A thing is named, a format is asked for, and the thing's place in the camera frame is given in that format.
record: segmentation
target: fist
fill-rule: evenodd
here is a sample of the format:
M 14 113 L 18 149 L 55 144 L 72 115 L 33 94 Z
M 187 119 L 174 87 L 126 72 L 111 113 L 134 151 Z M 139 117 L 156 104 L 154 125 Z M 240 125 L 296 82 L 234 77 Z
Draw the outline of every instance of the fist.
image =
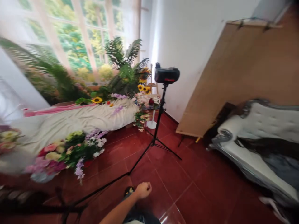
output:
M 144 199 L 150 195 L 152 192 L 152 186 L 150 182 L 143 182 L 139 184 L 135 190 L 135 194 L 137 195 L 138 199 Z

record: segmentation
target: white sofa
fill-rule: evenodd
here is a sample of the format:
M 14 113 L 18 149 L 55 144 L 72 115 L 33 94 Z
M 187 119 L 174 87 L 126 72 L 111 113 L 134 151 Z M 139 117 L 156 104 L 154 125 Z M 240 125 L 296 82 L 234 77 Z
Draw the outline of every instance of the white sofa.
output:
M 277 106 L 263 99 L 250 100 L 242 115 L 230 117 L 218 128 L 218 135 L 209 147 L 228 156 L 248 179 L 270 189 L 279 203 L 298 205 L 297 191 L 276 176 L 260 155 L 239 147 L 234 142 L 237 136 L 252 139 L 281 138 L 299 142 L 299 106 Z

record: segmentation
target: red flower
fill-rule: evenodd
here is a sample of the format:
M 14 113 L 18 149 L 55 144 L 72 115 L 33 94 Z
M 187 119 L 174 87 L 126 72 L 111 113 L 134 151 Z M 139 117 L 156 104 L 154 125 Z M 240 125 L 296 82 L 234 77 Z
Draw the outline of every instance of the red flower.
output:
M 153 98 L 150 98 L 150 99 L 149 99 L 149 104 L 150 104 L 150 105 L 154 105 L 154 103 L 155 103 L 155 102 L 153 101 Z
M 89 166 L 91 165 L 92 162 L 93 162 L 93 160 L 87 160 L 87 161 L 85 161 L 85 163 L 84 163 L 84 168 L 89 167 Z

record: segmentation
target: cardboard panel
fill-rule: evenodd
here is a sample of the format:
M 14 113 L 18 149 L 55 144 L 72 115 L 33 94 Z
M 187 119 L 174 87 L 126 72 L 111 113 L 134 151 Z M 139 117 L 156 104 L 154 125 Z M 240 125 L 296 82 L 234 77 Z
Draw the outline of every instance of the cardboard panel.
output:
M 177 133 L 202 137 L 226 102 L 262 97 L 299 105 L 299 32 L 226 24 L 185 109 Z

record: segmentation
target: artificial plant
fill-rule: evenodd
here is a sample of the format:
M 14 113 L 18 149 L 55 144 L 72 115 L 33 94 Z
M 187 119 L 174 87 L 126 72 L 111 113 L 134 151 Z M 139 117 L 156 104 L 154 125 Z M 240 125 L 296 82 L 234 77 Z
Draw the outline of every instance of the artificial plant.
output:
M 8 50 L 14 58 L 23 62 L 27 72 L 33 71 L 45 75 L 43 80 L 36 80 L 37 82 L 44 85 L 46 76 L 53 77 L 60 100 L 75 101 L 80 97 L 88 98 L 88 94 L 75 85 L 76 81 L 68 75 L 67 70 L 47 47 L 29 44 L 27 50 L 3 37 L 0 37 L 0 45 Z
M 107 100 L 111 93 L 134 96 L 139 92 L 137 86 L 140 79 L 147 79 L 151 75 L 150 70 L 144 69 L 149 61 L 148 58 L 134 65 L 140 46 L 141 39 L 134 40 L 124 52 L 120 37 L 108 40 L 105 50 L 113 68 L 119 70 L 119 73 L 112 78 L 107 86 L 100 87 L 98 94 L 103 100 Z

